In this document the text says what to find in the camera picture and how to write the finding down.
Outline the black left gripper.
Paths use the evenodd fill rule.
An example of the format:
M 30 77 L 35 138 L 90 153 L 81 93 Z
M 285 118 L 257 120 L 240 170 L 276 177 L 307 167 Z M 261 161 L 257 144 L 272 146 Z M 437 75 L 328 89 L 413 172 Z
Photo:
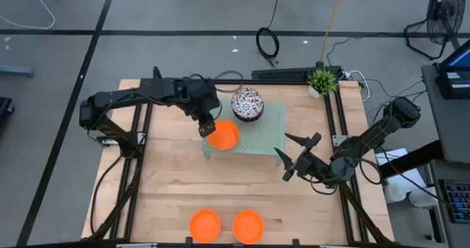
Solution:
M 207 137 L 216 131 L 212 109 L 220 106 L 215 86 L 203 79 L 184 79 L 189 102 L 183 105 L 186 116 L 199 122 L 198 132 L 201 137 Z

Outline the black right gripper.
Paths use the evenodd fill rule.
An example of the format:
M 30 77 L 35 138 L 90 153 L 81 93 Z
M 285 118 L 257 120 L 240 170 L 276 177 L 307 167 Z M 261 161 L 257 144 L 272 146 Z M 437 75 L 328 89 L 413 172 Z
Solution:
M 311 152 L 311 149 L 321 140 L 321 134 L 316 132 L 312 137 L 300 137 L 285 133 L 285 136 L 304 147 L 304 149 L 293 161 L 282 150 L 275 148 L 276 153 L 284 164 L 285 173 L 282 177 L 284 181 L 289 181 L 295 172 L 300 178 L 310 175 L 316 178 L 319 182 L 331 182 L 333 180 L 330 167 Z

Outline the orange plastic mini bowl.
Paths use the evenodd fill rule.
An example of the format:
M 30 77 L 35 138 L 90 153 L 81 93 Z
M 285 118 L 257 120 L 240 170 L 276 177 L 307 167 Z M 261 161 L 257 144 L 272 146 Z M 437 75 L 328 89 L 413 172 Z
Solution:
M 264 220 L 256 211 L 242 211 L 233 220 L 232 232 L 242 244 L 257 244 L 264 235 Z
M 230 120 L 217 120 L 215 131 L 207 136 L 207 142 L 216 150 L 233 149 L 239 141 L 239 129 Z
M 193 214 L 189 231 L 194 240 L 199 243 L 211 243 L 220 234 L 220 218 L 212 209 L 201 209 Z

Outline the black bowl with patterned interior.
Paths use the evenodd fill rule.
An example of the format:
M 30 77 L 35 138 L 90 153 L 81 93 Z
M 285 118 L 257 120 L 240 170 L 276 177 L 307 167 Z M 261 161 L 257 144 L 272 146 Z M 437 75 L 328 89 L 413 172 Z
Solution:
M 253 122 L 264 113 L 264 99 L 257 90 L 244 87 L 232 95 L 231 108 L 239 120 Z

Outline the small green potted plant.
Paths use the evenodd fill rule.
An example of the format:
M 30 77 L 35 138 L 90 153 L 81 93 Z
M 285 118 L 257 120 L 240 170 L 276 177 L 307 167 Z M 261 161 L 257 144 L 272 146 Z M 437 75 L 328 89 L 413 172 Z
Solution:
M 330 92 L 335 92 L 338 84 L 336 76 L 324 68 L 316 69 L 311 76 L 308 77 L 308 94 L 313 98 L 320 98 Z

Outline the long black keyboard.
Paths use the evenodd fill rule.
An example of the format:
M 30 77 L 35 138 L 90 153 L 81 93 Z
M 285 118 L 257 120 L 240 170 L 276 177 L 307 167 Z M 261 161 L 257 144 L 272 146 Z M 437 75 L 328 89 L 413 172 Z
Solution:
M 260 81 L 307 83 L 308 77 L 316 69 L 317 67 L 253 70 L 251 76 L 253 80 Z

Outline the white paper sheet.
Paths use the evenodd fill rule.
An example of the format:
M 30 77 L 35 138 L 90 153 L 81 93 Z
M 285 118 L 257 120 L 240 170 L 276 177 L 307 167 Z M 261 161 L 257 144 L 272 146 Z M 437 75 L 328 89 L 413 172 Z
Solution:
M 396 158 L 399 158 L 401 156 L 404 156 L 408 153 L 405 148 L 400 148 L 400 149 L 396 149 L 396 150 L 389 150 L 389 151 L 386 152 L 386 155 L 384 154 L 384 152 L 382 150 L 378 150 L 378 151 L 379 151 L 379 153 L 376 153 L 375 157 L 376 157 L 377 163 L 380 166 L 387 163 L 386 155 L 387 155 L 388 159 L 392 161 L 392 160 L 394 160 Z M 421 177 L 421 175 L 419 174 L 417 168 L 408 170 L 406 172 L 403 172 L 403 175 L 405 177 L 411 179 L 414 183 L 418 184 L 420 187 L 422 187 L 422 188 L 427 187 L 427 184 L 424 182 L 424 180 Z M 395 176 L 392 176 L 390 178 L 386 178 L 385 182 L 387 184 L 397 184 L 398 187 L 404 193 L 408 193 L 408 192 L 411 192 L 413 190 L 418 189 L 418 187 L 416 187 L 410 181 L 403 178 L 401 175 L 395 175 Z

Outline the clear plastic container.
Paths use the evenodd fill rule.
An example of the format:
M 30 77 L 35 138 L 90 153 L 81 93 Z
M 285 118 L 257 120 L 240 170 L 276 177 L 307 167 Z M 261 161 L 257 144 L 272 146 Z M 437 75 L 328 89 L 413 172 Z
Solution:
M 406 198 L 406 192 L 398 183 L 386 184 L 383 192 L 386 204 L 401 202 Z
M 411 191 L 408 199 L 411 205 L 416 208 L 432 208 L 438 204 L 438 200 L 435 197 L 430 196 L 421 189 Z

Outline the black desk leg bar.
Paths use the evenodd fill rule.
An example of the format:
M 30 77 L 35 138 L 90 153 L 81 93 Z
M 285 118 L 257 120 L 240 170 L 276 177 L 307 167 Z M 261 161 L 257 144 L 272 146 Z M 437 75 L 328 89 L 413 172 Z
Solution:
M 396 159 L 386 160 L 379 166 L 383 178 L 389 178 L 399 173 L 428 164 L 432 160 L 444 160 L 441 142 L 436 140 Z

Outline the gray desk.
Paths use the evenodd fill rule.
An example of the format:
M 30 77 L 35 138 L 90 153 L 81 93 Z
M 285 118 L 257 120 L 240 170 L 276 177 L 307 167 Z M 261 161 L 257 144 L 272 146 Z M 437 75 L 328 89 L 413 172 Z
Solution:
M 445 159 L 470 164 L 470 99 L 445 99 L 436 67 L 423 65 L 421 72 Z

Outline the keyboard with coloured backlight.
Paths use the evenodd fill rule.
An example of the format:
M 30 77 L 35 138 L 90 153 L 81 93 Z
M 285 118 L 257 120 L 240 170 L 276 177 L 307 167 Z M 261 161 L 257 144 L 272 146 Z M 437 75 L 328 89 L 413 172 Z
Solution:
M 452 223 L 470 224 L 470 180 L 438 181 Z

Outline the gray cart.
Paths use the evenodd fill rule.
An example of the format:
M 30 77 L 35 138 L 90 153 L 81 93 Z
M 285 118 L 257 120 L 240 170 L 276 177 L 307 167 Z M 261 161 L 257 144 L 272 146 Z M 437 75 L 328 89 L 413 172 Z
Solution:
M 449 248 L 470 248 L 470 221 L 464 223 L 453 222 L 455 218 L 450 211 L 447 186 L 466 186 L 470 196 L 470 164 L 461 164 L 448 161 L 432 160 L 430 171 L 435 185 L 436 194 L 440 200 L 438 208 L 441 212 L 444 239 Z

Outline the laptop with blue screen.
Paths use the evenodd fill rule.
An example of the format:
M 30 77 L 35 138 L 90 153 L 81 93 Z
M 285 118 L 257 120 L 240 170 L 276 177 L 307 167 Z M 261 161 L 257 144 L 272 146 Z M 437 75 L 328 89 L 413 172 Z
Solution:
M 441 62 L 439 68 L 470 71 L 470 39 Z

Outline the gray metal table foot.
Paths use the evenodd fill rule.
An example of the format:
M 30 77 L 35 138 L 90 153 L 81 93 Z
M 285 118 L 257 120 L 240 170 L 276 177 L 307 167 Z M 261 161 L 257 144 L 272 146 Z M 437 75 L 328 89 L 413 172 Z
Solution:
M 35 72 L 32 68 L 29 67 L 21 67 L 21 66 L 13 66 L 13 65 L 0 65 L 0 75 L 5 76 L 26 76 L 26 77 L 34 77 Z

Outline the black floor fan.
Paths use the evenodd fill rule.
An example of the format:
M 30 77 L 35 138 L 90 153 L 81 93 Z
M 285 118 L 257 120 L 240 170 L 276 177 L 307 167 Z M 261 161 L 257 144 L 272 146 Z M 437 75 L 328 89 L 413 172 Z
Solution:
M 454 48 L 459 48 L 457 34 L 463 22 L 465 6 L 466 0 L 429 0 L 425 19 L 404 28 L 406 46 L 429 60 L 441 58 L 447 43 L 451 43 Z M 416 27 L 415 32 L 417 32 L 424 24 L 430 42 L 441 46 L 438 56 L 431 56 L 411 45 L 410 30 Z

